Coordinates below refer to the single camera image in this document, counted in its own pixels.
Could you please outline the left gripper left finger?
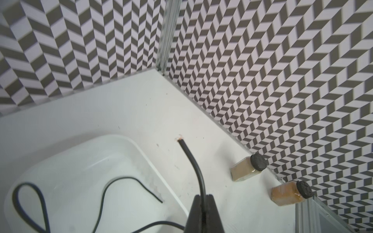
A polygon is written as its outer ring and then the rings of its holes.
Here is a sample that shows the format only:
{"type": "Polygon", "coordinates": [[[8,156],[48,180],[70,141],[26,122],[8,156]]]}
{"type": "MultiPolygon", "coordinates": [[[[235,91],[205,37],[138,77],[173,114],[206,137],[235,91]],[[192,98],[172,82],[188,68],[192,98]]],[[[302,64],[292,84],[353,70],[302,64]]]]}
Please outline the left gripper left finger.
{"type": "Polygon", "coordinates": [[[196,195],[187,218],[184,233],[202,233],[202,208],[201,197],[196,195]]]}

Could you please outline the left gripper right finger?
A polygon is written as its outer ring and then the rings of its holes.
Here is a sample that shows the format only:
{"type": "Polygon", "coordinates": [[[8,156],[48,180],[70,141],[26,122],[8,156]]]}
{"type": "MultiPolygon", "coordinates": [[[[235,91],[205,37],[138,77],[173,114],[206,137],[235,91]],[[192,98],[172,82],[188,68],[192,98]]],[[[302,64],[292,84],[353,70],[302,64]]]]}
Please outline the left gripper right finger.
{"type": "Polygon", "coordinates": [[[206,220],[204,233],[224,233],[224,228],[213,195],[206,196],[206,220]]]}

